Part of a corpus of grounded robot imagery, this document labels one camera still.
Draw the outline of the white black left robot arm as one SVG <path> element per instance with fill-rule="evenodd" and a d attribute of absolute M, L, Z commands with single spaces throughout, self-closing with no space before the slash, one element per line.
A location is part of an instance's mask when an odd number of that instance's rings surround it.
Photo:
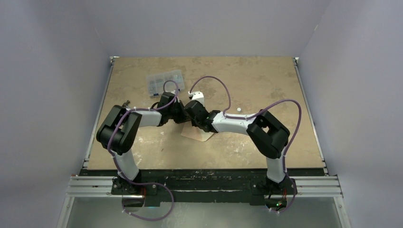
<path fill-rule="evenodd" d="M 188 121 L 183 102 L 176 94 L 164 92 L 160 101 L 150 108 L 114 105 L 100 125 L 96 140 L 112 156 L 118 176 L 124 179 L 123 188 L 129 194 L 137 194 L 142 187 L 141 171 L 132 153 L 138 129 L 160 127 L 169 120 L 177 124 Z"/>

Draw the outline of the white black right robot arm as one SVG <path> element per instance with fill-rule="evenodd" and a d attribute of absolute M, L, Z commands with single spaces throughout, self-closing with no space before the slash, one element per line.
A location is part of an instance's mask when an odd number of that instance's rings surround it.
<path fill-rule="evenodd" d="M 266 157 L 268 190 L 279 193 L 285 188 L 284 155 L 289 146 L 290 131 L 273 114 L 261 110 L 257 114 L 225 116 L 219 110 L 208 112 L 196 100 L 190 101 L 184 111 L 192 126 L 205 132 L 248 135 L 258 151 Z"/>

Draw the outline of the clear plastic organizer box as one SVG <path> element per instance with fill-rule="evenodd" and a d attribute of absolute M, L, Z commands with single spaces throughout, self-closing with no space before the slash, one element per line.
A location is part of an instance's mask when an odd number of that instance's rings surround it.
<path fill-rule="evenodd" d="M 147 76 L 146 82 L 148 95 L 150 97 L 156 97 L 160 96 L 164 91 L 174 91 L 176 85 L 172 81 L 175 81 L 178 84 L 179 91 L 185 89 L 182 71 L 179 69 Z"/>

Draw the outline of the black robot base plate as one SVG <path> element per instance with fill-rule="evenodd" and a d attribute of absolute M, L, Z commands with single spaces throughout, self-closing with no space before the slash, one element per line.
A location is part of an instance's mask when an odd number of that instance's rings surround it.
<path fill-rule="evenodd" d="M 184 169 L 141 170 L 135 178 L 138 185 L 128 183 L 116 170 L 84 170 L 79 177 L 110 177 L 111 195 L 124 198 L 124 205 L 133 207 L 129 197 L 138 196 L 137 205 L 158 207 L 162 202 L 248 203 L 281 209 L 287 198 L 294 197 L 294 179 L 280 183 L 267 178 L 266 169 Z"/>

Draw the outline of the aluminium frame rail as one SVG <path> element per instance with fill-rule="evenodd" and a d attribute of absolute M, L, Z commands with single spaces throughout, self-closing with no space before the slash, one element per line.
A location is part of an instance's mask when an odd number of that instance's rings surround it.
<path fill-rule="evenodd" d="M 165 177 L 162 186 L 155 184 L 140 187 L 125 187 L 118 184 L 114 177 L 72 177 L 67 188 L 69 197 L 140 197 L 156 196 L 166 193 L 168 188 L 175 199 L 179 199 L 180 193 L 245 193 L 253 196 L 281 197 L 341 197 L 342 190 L 337 177 L 294 177 L 295 183 L 287 180 L 283 190 L 268 190 L 265 180 L 261 178 L 236 178 L 230 177 Z"/>

